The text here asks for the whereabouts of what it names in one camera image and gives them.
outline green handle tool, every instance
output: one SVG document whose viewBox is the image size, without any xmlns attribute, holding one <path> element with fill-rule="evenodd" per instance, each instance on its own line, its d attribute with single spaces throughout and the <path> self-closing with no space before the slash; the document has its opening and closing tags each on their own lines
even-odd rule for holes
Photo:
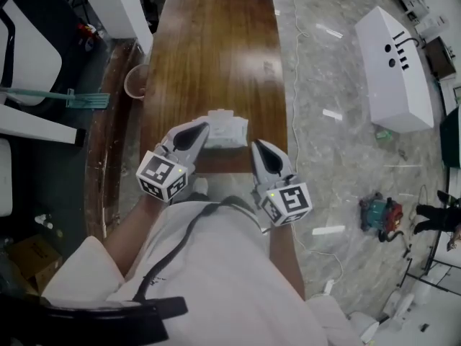
<svg viewBox="0 0 461 346">
<path fill-rule="evenodd" d="M 16 94 L 26 96 L 43 96 L 51 99 L 61 99 L 66 101 L 66 107 L 72 109 L 106 109 L 109 104 L 110 94 L 74 94 L 73 89 L 69 89 L 67 94 L 57 92 L 36 91 L 33 89 L 13 89 L 0 87 L 0 92 L 5 94 Z"/>
</svg>

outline black pants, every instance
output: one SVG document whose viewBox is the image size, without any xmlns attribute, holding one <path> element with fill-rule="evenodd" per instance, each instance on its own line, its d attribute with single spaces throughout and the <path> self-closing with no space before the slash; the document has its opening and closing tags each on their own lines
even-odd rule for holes
<svg viewBox="0 0 461 346">
<path fill-rule="evenodd" d="M 459 209 L 443 209 L 435 208 L 430 205 L 418 205 L 416 207 L 418 215 L 428 218 L 428 221 L 424 221 L 416 225 L 414 233 L 418 234 L 422 231 L 444 231 L 454 232 L 456 226 L 461 223 Z"/>
</svg>

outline wooden table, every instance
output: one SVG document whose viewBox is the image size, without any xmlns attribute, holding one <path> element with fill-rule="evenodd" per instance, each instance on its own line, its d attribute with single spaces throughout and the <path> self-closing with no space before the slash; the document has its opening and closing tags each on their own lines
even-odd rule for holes
<svg viewBox="0 0 461 346">
<path fill-rule="evenodd" d="M 234 110 L 257 138 L 287 150 L 285 88 L 272 0 L 166 0 L 143 105 L 141 158 L 168 130 Z M 251 172 L 249 147 L 203 149 L 198 172 Z"/>
</svg>

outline marble floor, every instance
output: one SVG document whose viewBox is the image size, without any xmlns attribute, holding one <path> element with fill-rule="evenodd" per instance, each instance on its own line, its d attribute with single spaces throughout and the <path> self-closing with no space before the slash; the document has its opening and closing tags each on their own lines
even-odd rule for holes
<svg viewBox="0 0 461 346">
<path fill-rule="evenodd" d="M 375 234 L 359 229 L 358 201 L 379 190 L 403 204 L 402 227 L 408 230 L 408 214 L 418 200 L 422 185 L 429 203 L 437 204 L 435 192 L 444 187 L 439 147 L 442 103 L 424 53 L 420 51 L 431 94 L 435 126 L 432 130 L 376 138 L 380 130 L 370 122 L 367 81 L 354 25 L 379 5 L 412 30 L 393 0 L 295 0 L 300 36 L 298 53 L 295 129 L 300 142 L 298 173 L 308 183 L 314 210 L 295 226 L 297 238 L 310 250 L 336 254 L 344 274 L 332 290 L 345 313 L 363 311 L 378 316 L 406 268 L 404 246 L 397 238 L 381 244 Z M 285 78 L 289 155 L 297 146 L 291 129 L 295 92 L 296 36 L 293 0 L 274 0 Z M 330 35 L 325 27 L 339 32 Z M 323 115 L 323 109 L 342 114 L 343 120 Z M 140 195 L 135 181 L 138 166 L 140 106 L 130 114 L 120 184 L 120 215 L 134 206 Z M 231 191 L 251 198 L 251 178 L 245 174 L 209 176 L 210 195 L 223 198 Z M 342 234 L 313 236 L 321 226 L 346 226 Z M 424 260 L 435 235 L 423 233 L 411 239 L 415 265 Z M 297 245 L 297 255 L 306 284 L 306 296 L 322 290 L 326 281 L 338 278 L 341 268 L 334 257 L 319 255 Z"/>
</svg>

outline wire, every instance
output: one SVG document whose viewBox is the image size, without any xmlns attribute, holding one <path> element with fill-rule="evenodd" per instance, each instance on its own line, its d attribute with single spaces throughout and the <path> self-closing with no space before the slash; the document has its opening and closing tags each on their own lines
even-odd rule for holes
<svg viewBox="0 0 461 346">
<path fill-rule="evenodd" d="M 295 91 L 295 98 L 293 99 L 293 118 L 291 122 L 291 128 L 293 129 L 293 134 L 295 135 L 295 140 L 296 140 L 296 160 L 295 160 L 295 172 L 297 173 L 297 161 L 300 156 L 300 142 L 297 139 L 297 133 L 295 129 L 295 122 L 296 122 L 296 102 L 297 102 L 297 88 L 296 88 L 296 83 L 297 83 L 297 78 L 298 78 L 298 72 L 297 68 L 300 65 L 300 56 L 297 51 L 300 45 L 299 37 L 310 37 L 307 32 L 304 32 L 300 29 L 299 25 L 297 24 L 297 7 L 296 7 L 296 0 L 293 0 L 293 6 L 295 7 L 295 26 L 296 29 L 299 31 L 299 33 L 296 35 L 296 48 L 295 48 L 295 55 L 296 55 L 296 65 L 295 65 L 295 80 L 293 81 L 293 90 Z"/>
<path fill-rule="evenodd" d="M 338 259 L 338 257 L 336 256 L 336 254 L 333 254 L 333 253 L 330 253 L 330 252 L 320 252 L 320 251 L 317 251 L 317 250 L 310 250 L 310 249 L 307 249 L 304 244 L 299 240 L 297 239 L 297 236 L 296 236 L 296 230 L 295 230 L 295 226 L 292 225 L 292 229 L 293 229 L 293 236 L 295 237 L 295 240 L 298 244 L 300 244 L 303 249 L 307 252 L 314 252 L 315 254 L 319 254 L 319 255 L 326 255 L 326 256 L 332 256 L 336 259 L 336 261 L 339 263 L 339 267 L 341 268 L 341 275 L 338 277 L 337 280 L 334 280 L 334 284 L 337 284 L 342 278 L 343 278 L 343 275 L 344 275 L 344 268 L 343 268 L 343 265 L 341 263 L 341 260 Z"/>
<path fill-rule="evenodd" d="M 295 135 L 295 141 L 296 141 L 296 160 L 295 160 L 295 172 L 297 173 L 297 163 L 298 163 L 298 160 L 299 160 L 299 156 L 300 156 L 300 143 L 299 143 L 299 140 L 297 138 L 297 133 L 296 133 L 296 127 L 295 127 L 295 124 L 296 124 L 296 103 L 297 103 L 297 88 L 296 88 L 296 84 L 297 84 L 297 80 L 298 80 L 298 72 L 297 72 L 297 68 L 299 67 L 300 65 L 300 56 L 299 56 L 299 53 L 298 53 L 298 48 L 299 48 L 299 44 L 300 44 L 300 41 L 299 41 L 299 38 L 300 36 L 303 36 L 303 37 L 310 37 L 310 35 L 301 30 L 298 23 L 297 23 L 297 6 L 296 6 L 296 0 L 293 0 L 293 6 L 295 7 L 295 26 L 296 26 L 296 29 L 297 31 L 299 32 L 297 35 L 296 35 L 296 47 L 295 47 L 295 55 L 296 55 L 296 65 L 295 65 L 295 80 L 293 81 L 293 90 L 295 92 L 295 98 L 293 99 L 293 103 L 292 103 L 292 108 L 293 108 L 293 117 L 292 117 L 292 122 L 291 122 L 291 128 L 293 129 L 293 135 Z M 339 266 L 341 268 L 341 275 L 338 277 L 337 280 L 334 281 L 334 284 L 338 283 L 342 278 L 343 278 L 343 274 L 344 274 L 344 268 L 343 268 L 343 265 L 341 263 L 341 261 L 338 259 L 338 257 L 335 255 L 335 254 L 332 254 L 332 253 L 327 253 L 327 252 L 319 252 L 319 251 L 316 251 L 316 250 L 309 250 L 307 249 L 304 244 L 297 238 L 296 236 L 296 229 L 295 229 L 295 226 L 292 224 L 292 230 L 293 230 L 293 236 L 295 237 L 295 241 L 301 245 L 303 247 L 303 249 L 307 252 L 313 252 L 313 253 L 316 253 L 316 254 L 319 254 L 319 255 L 328 255 L 328 256 L 333 256 L 336 261 L 339 263 Z"/>
</svg>

